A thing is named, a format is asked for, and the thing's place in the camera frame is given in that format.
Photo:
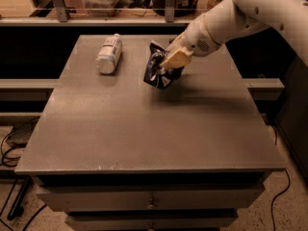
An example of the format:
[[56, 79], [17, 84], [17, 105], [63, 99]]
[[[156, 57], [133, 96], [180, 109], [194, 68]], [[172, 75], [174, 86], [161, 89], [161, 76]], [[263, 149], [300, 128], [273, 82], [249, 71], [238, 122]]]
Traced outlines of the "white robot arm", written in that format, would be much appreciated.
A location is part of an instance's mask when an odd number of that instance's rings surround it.
[[163, 69], [179, 68], [193, 56], [205, 57], [231, 39], [271, 27], [308, 64], [306, 0], [223, 0], [194, 19], [167, 48]]

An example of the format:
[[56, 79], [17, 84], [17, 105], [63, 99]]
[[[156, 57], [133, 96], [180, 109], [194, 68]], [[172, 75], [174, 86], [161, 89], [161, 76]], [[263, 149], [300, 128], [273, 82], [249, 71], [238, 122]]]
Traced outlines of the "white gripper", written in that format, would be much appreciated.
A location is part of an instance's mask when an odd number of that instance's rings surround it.
[[180, 34], [167, 48], [170, 52], [160, 63], [165, 70], [175, 69], [189, 64], [192, 55], [205, 57], [220, 48], [210, 36], [205, 14], [192, 21], [186, 30]]

